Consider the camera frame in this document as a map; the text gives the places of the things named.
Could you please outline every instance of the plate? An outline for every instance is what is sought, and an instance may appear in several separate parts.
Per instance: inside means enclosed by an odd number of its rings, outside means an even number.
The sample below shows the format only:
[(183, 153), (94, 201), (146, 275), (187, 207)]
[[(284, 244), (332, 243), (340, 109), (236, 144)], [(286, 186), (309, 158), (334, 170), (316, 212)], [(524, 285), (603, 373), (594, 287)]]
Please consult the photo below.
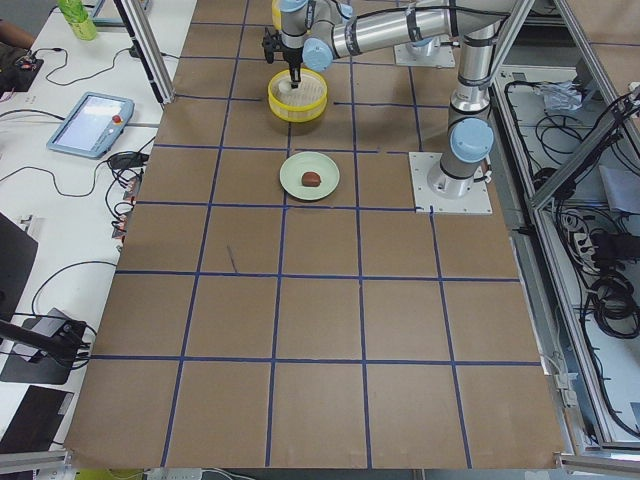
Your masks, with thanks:
[[(321, 183), (317, 187), (302, 185), (302, 175), (316, 172)], [(331, 194), (340, 181), (340, 170), (333, 160), (318, 152), (300, 152), (287, 158), (280, 168), (280, 183), (292, 197), (320, 200)]]

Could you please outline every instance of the metal bracket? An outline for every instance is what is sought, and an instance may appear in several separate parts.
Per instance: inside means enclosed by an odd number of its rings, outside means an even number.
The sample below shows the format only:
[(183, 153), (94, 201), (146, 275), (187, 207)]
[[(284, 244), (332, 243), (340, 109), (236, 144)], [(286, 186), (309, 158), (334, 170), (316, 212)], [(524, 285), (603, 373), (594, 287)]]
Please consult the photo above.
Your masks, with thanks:
[[(462, 198), (450, 200), (443, 198), (429, 186), (427, 175), (429, 170), (440, 161), (442, 153), (410, 152), (411, 183), (416, 213), (456, 213), (462, 215), (491, 215), (491, 200), (484, 181), (473, 183), (471, 190)], [(482, 177), (480, 168), (476, 177)]]

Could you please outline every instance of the electrical connector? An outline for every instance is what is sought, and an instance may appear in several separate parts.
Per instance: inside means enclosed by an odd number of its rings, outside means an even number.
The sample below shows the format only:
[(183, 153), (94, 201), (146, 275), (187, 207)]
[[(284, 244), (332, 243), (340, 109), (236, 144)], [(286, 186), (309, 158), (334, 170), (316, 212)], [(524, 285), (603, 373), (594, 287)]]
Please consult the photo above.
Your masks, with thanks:
[(154, 468), (146, 473), (146, 480), (200, 480), (201, 468)]

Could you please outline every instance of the power adapter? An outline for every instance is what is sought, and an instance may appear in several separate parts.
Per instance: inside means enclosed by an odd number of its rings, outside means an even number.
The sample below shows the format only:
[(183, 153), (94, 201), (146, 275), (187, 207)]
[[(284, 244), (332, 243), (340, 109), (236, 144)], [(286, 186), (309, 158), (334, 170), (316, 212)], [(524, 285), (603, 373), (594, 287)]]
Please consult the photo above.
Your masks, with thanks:
[(147, 163), (149, 155), (141, 152), (118, 152), (109, 157), (107, 162), (111, 170), (126, 170), (127, 168), (140, 168)]

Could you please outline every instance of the yellow container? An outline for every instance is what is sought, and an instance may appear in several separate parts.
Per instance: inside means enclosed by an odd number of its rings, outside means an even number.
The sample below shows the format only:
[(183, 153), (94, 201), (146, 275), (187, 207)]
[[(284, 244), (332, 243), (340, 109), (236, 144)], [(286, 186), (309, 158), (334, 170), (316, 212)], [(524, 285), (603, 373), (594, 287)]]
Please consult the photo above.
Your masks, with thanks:
[(282, 14), (280, 13), (280, 0), (271, 2), (271, 21), (276, 30), (282, 30)]
[(269, 108), (287, 122), (308, 122), (318, 118), (327, 106), (327, 83), (321, 75), (303, 68), (300, 85), (291, 88), (289, 70), (276, 74), (269, 82)]

